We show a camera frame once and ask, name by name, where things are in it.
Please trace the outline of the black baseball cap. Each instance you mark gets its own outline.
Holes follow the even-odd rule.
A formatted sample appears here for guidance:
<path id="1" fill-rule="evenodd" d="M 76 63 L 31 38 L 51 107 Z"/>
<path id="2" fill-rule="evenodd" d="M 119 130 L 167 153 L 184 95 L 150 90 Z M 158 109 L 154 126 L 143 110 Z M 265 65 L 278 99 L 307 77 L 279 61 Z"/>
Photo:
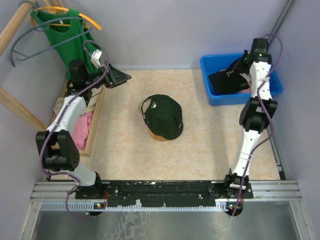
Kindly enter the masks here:
<path id="1" fill-rule="evenodd" d="M 238 59 L 236 59 L 228 68 L 208 76 L 213 90 L 218 95 L 238 94 L 241 84 L 240 72 L 234 69 Z"/>

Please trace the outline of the dark green baseball cap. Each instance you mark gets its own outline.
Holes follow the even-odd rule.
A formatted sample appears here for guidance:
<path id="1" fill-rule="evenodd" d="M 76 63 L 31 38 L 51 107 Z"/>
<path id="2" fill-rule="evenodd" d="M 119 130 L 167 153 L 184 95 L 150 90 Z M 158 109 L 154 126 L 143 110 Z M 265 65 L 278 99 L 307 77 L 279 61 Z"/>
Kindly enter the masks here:
<path id="1" fill-rule="evenodd" d="M 154 94 L 148 98 L 150 104 L 145 112 L 148 129 L 168 141 L 178 138 L 184 129 L 181 105 L 165 94 Z"/>

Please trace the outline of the wooden hat stand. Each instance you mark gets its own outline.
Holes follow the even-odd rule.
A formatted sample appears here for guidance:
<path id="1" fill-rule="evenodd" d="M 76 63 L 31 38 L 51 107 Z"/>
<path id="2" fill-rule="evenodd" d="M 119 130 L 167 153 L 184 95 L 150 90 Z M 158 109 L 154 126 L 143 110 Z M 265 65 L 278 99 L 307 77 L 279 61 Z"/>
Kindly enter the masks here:
<path id="1" fill-rule="evenodd" d="M 154 134 L 149 128 L 147 129 L 147 132 L 148 132 L 149 136 L 155 141 L 158 141 L 158 142 L 166 142 L 166 141 L 168 141 L 163 136 Z"/>

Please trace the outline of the wooden clothes rack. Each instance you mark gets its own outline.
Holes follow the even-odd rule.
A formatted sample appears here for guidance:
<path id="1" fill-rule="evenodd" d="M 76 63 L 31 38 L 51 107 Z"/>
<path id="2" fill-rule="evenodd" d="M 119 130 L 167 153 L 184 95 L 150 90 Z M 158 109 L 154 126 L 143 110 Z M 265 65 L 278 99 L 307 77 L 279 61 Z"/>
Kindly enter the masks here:
<path id="1" fill-rule="evenodd" d="M 5 26 L 4 30 L 0 34 L 0 53 L 2 54 L 14 35 L 18 31 L 19 27 L 27 17 L 27 14 L 31 11 L 33 4 L 36 2 L 32 0 L 30 3 L 22 3 L 18 7 L 17 11 L 13 14 L 12 18 Z M 82 157 L 89 157 L 92 153 L 95 134 L 98 126 L 99 116 L 101 113 L 105 93 L 101 91 L 97 95 L 97 101 L 93 113 L 91 128 L 88 134 L 87 143 L 84 151 L 80 151 Z M 6 107 L 9 111 L 27 123 L 36 131 L 44 130 L 46 125 L 33 115 L 26 107 L 24 107 L 13 95 L 6 91 L 3 87 L 0 88 L 0 103 Z"/>

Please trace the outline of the beige baseball cap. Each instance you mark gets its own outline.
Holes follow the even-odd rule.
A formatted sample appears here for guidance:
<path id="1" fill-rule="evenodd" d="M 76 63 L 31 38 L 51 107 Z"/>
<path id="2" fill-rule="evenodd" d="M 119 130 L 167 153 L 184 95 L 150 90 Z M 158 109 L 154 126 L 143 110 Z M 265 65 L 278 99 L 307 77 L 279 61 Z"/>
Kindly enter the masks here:
<path id="1" fill-rule="evenodd" d="M 144 99 L 140 105 L 139 105 L 139 111 L 142 115 L 143 121 L 145 123 L 145 125 L 147 125 L 149 122 L 146 119 L 146 110 L 148 109 L 149 105 L 150 105 L 150 97 L 147 97 L 146 99 Z"/>

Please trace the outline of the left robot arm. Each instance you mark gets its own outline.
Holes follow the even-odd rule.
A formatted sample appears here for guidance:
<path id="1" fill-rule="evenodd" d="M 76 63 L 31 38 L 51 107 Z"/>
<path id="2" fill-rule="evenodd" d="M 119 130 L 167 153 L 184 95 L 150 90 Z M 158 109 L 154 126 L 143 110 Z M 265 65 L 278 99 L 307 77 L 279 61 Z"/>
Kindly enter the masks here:
<path id="1" fill-rule="evenodd" d="M 90 102 L 94 88 L 105 86 L 112 89 L 132 77 L 108 63 L 98 67 L 98 71 L 93 74 L 89 74 L 82 59 L 70 61 L 68 67 L 71 89 L 66 92 L 63 106 L 52 124 L 35 136 L 40 165 L 48 176 L 71 177 L 76 181 L 75 191 L 78 194 L 97 199 L 104 192 L 101 177 L 80 162 L 80 153 L 72 134 Z"/>

